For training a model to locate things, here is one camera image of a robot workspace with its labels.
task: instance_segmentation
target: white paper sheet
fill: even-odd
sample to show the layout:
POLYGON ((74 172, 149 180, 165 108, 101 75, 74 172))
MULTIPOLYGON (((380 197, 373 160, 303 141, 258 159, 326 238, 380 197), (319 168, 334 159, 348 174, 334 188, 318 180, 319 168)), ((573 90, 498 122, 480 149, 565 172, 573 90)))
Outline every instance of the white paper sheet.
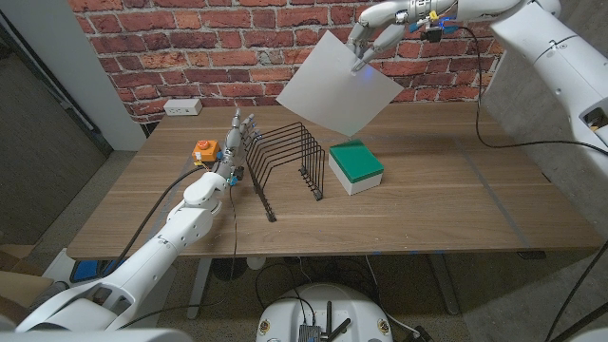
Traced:
POLYGON ((371 66, 352 73, 356 60, 327 31, 276 100, 304 119, 352 136, 403 90, 371 66))

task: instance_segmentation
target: white box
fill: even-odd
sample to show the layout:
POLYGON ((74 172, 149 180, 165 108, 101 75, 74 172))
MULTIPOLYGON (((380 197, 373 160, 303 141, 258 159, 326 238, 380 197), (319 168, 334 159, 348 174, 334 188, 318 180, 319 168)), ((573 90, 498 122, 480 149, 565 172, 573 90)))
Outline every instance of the white box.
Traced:
POLYGON ((356 193, 360 193, 361 191, 368 190, 374 186, 380 185, 380 181, 382 180, 382 174, 375 175, 364 180, 351 183, 351 181, 346 177, 338 163, 333 159, 332 154, 330 154, 330 168, 334 172, 334 174, 338 177, 338 180, 346 189, 346 192, 349 195, 354 195, 356 193))
POLYGON ((199 99, 172 99, 163 108, 168 116, 199 115, 202 103, 199 99))

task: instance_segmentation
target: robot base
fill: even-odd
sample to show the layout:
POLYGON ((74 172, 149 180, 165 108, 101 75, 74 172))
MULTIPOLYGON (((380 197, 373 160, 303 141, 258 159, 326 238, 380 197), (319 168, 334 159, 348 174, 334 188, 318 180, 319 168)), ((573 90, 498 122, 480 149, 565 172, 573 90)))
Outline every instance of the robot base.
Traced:
MULTIPOLYGON (((286 342, 304 341, 320 342, 327 340, 328 334, 337 331, 347 318, 350 323, 341 332, 336 332, 333 341, 371 341, 392 342, 389 321, 380 307, 363 294, 346 286, 314 283, 297 288, 300 297, 308 301, 314 310, 315 322, 311 309, 304 302, 304 313, 308 326, 303 326, 303 316, 300 301, 297 299, 278 300, 270 305, 259 319, 256 331, 256 342, 286 342), (328 308, 331 310, 331 319, 328 320, 328 308), (308 337, 300 336, 300 332, 307 332, 308 337), (314 331, 323 332, 321 338, 310 337, 314 331)), ((296 296, 294 290, 284 296, 296 296)))

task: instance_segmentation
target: brick wall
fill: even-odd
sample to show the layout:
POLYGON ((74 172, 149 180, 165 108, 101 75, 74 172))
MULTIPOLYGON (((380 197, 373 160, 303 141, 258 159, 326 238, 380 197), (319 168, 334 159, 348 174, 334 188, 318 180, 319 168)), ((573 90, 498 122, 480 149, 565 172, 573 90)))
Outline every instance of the brick wall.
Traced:
MULTIPOLYGON (((134 121, 158 121, 169 98, 205 106, 277 105, 326 30, 346 41, 373 2, 356 0, 67 0, 134 121)), ((502 48, 487 23, 480 37, 484 77, 502 48)), ((463 32, 439 44, 407 34, 372 65, 406 89, 395 102, 473 101, 475 49, 463 32)))

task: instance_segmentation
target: green and white block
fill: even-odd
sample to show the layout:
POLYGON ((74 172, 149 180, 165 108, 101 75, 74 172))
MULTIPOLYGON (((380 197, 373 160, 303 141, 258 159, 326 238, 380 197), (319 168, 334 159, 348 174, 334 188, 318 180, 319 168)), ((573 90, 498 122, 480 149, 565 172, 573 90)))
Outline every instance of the green and white block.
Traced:
POLYGON ((360 141, 330 147, 330 168, 349 195, 380 185, 384 166, 360 141))

